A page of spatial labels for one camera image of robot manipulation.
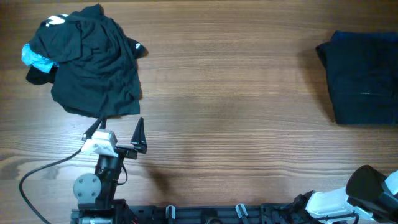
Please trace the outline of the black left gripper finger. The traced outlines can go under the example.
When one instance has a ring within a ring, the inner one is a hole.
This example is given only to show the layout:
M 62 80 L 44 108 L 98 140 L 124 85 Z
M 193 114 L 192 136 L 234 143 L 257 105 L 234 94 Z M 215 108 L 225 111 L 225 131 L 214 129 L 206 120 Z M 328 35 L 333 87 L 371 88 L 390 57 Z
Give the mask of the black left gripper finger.
M 100 128 L 100 129 L 106 129 L 106 121 L 107 118 L 105 116 L 102 116 L 98 118 L 83 134 L 82 140 L 86 141 L 87 139 L 91 139 L 92 136 L 94 135 L 95 131 Z
M 131 138 L 131 144 L 133 145 L 133 149 L 139 153 L 145 154 L 147 152 L 147 141 L 144 132 L 144 118 L 140 117 L 136 128 L 134 130 L 134 134 Z

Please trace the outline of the black t-shirt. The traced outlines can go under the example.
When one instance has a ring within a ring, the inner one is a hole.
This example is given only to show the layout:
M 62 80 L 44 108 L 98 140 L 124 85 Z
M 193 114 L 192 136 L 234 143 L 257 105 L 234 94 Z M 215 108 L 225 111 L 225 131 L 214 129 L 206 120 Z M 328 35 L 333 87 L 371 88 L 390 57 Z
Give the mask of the black t-shirt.
M 315 50 L 337 124 L 397 124 L 397 42 L 329 40 Z

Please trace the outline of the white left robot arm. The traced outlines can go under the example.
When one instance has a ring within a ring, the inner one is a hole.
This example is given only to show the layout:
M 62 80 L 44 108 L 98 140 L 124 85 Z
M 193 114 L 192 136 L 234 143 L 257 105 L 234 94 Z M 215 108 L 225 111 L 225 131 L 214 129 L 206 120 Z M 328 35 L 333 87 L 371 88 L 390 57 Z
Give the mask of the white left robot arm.
M 116 188 L 123 183 L 119 176 L 126 171 L 125 159 L 136 159 L 147 152 L 144 118 L 139 118 L 130 145 L 122 146 L 113 131 L 106 129 L 106 118 L 98 118 L 83 134 L 81 151 L 98 154 L 93 173 L 79 176 L 73 193 L 78 208 L 72 211 L 71 223 L 137 223 L 138 217 L 124 199 L 115 199 Z

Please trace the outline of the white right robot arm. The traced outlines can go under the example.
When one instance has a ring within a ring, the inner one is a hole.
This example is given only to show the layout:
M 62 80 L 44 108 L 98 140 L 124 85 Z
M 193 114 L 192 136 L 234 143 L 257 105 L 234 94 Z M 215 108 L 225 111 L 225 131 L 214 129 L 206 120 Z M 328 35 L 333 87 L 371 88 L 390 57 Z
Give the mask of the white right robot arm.
M 397 172 L 384 175 L 363 165 L 345 187 L 312 192 L 304 205 L 301 223 L 358 223 L 360 219 L 397 223 Z

